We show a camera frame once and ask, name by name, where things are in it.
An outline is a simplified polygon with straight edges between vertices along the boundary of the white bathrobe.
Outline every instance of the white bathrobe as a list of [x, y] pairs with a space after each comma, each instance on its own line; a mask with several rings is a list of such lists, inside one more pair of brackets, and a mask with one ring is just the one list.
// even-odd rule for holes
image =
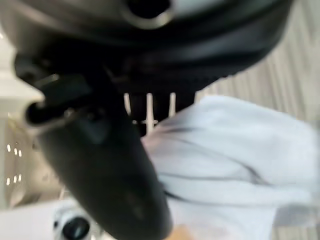
[[317, 132], [284, 113], [208, 96], [142, 141], [175, 225], [195, 240], [268, 240], [275, 220], [317, 207]]

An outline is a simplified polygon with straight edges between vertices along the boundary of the white fabric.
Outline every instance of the white fabric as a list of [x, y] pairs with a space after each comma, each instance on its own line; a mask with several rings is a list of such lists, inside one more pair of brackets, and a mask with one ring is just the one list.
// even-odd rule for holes
[[278, 209], [317, 206], [316, 131], [286, 114], [208, 96], [142, 141], [195, 240], [267, 240]]

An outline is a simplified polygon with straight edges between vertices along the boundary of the black handle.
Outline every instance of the black handle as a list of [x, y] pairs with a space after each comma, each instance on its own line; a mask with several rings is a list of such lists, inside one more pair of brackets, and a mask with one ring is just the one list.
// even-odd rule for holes
[[83, 71], [95, 105], [37, 136], [46, 159], [79, 203], [118, 240], [162, 240], [172, 229], [155, 170], [104, 71]]

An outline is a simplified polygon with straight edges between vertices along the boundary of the black knob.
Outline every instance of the black knob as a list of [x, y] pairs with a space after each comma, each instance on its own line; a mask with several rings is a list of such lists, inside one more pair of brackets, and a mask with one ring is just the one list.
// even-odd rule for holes
[[67, 240], [82, 240], [90, 230], [89, 222], [82, 217], [75, 217], [66, 223], [62, 234]]

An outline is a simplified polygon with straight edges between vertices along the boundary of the black device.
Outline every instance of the black device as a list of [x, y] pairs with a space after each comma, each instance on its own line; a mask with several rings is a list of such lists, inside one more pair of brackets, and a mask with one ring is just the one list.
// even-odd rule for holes
[[268, 54], [292, 3], [0, 0], [2, 27], [17, 49], [16, 75], [45, 95], [25, 115], [40, 129], [39, 146], [116, 239], [160, 240], [172, 229], [164, 191], [140, 142], [146, 94], [153, 95], [158, 121], [168, 117], [170, 93], [176, 112], [188, 107], [196, 91]]

